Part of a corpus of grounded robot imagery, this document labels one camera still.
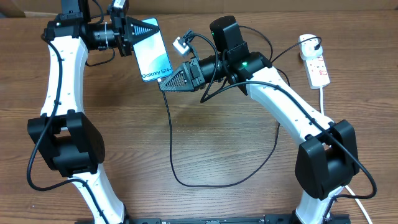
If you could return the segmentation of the black smartphone blue screen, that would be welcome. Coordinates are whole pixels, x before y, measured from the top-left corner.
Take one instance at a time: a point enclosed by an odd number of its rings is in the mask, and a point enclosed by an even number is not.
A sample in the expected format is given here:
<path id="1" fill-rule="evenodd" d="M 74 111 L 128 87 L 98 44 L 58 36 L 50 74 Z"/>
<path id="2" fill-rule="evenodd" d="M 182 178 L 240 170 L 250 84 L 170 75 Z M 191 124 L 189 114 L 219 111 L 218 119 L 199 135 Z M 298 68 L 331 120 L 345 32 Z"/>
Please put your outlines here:
<path id="1" fill-rule="evenodd" d="M 151 82 L 172 74 L 161 31 L 133 45 L 142 81 Z"/>

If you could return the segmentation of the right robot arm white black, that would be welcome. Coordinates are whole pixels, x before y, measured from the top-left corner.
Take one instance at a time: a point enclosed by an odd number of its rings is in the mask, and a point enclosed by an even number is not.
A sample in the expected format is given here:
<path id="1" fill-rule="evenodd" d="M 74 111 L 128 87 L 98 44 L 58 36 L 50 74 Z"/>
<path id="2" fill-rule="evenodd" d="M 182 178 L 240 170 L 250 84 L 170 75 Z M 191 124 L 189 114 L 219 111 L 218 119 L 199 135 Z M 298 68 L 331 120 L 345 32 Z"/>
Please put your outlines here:
<path id="1" fill-rule="evenodd" d="M 214 54 L 204 59 L 198 58 L 192 45 L 195 32 L 175 39 L 175 49 L 192 58 L 163 80 L 160 90 L 204 89 L 202 100 L 207 101 L 213 96 L 212 83 L 223 82 L 222 90 L 239 88 L 287 130 L 298 145 L 295 176 L 303 194 L 292 213 L 264 215 L 261 223 L 349 223 L 347 214 L 332 214 L 331 208 L 360 169 L 352 125 L 333 122 L 294 92 L 270 58 L 248 49 L 233 16 L 213 21 L 210 30 Z"/>

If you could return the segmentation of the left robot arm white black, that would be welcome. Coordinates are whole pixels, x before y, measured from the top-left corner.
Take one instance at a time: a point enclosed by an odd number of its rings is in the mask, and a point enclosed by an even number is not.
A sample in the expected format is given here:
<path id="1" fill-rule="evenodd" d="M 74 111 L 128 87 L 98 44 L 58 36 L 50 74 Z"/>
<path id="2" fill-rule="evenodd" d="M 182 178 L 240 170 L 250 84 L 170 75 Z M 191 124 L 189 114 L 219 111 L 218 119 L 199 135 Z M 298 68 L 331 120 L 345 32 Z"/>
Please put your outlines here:
<path id="1" fill-rule="evenodd" d="M 86 117 L 83 74 L 92 50 L 108 50 L 125 57 L 134 44 L 158 33 L 159 27 L 127 16 L 129 3 L 113 1 L 110 22 L 92 22 L 87 1 L 63 1 L 62 12 L 47 24 L 41 36 L 50 53 L 49 84 L 38 118 L 27 130 L 47 166 L 73 184 L 93 214 L 94 223 L 130 223 L 104 170 L 101 133 Z"/>

